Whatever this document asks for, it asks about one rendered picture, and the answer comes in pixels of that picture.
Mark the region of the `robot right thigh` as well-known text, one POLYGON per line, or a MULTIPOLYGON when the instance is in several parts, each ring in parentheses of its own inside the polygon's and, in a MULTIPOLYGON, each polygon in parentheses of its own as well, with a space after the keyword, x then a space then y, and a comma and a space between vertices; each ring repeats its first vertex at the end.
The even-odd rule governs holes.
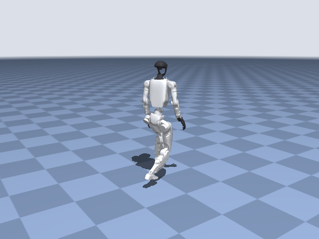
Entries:
POLYGON ((159 123, 160 130, 163 132, 163 144, 164 148, 160 151, 160 154, 163 156, 165 152, 171 150, 172 145, 172 125, 168 121, 164 121, 163 119, 159 123))

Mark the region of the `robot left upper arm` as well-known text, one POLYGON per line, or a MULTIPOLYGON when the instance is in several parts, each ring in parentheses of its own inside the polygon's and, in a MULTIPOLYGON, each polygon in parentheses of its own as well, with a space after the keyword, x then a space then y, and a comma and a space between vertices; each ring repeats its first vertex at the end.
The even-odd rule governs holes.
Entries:
POLYGON ((149 95, 149 82, 150 80, 147 80, 144 82, 144 91, 143 91, 143 103, 145 104, 149 104, 150 103, 150 99, 148 98, 149 95))

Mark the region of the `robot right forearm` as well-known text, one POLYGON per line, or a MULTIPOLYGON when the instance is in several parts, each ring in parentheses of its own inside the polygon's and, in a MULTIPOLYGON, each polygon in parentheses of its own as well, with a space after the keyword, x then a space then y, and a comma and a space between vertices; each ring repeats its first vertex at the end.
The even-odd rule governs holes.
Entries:
POLYGON ((174 109, 174 113, 175 113, 175 116, 176 116, 176 120, 177 118, 181 118, 181 113, 180 113, 180 107, 179 107, 179 101, 177 100, 177 104, 178 106, 174 106, 173 109, 174 109))

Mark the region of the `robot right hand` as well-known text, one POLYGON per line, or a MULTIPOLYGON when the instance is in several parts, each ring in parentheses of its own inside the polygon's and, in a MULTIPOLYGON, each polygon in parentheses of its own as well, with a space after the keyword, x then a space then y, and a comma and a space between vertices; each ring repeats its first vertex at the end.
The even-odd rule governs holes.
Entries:
POLYGON ((186 127, 186 126, 185 126, 185 122, 184 122, 183 118, 182 118, 182 117, 181 117, 181 118, 177 118, 177 120, 182 123, 183 130, 185 130, 185 127, 186 127))

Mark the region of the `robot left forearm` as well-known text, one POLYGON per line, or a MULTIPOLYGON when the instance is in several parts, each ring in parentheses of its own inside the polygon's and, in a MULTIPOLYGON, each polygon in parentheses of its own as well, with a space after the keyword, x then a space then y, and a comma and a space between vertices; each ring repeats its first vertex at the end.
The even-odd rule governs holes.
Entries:
POLYGON ((150 106, 149 104, 143 103, 143 107, 144 107, 144 110, 145 110, 145 114, 146 114, 146 115, 149 114, 149 113, 151 113, 149 106, 150 106))

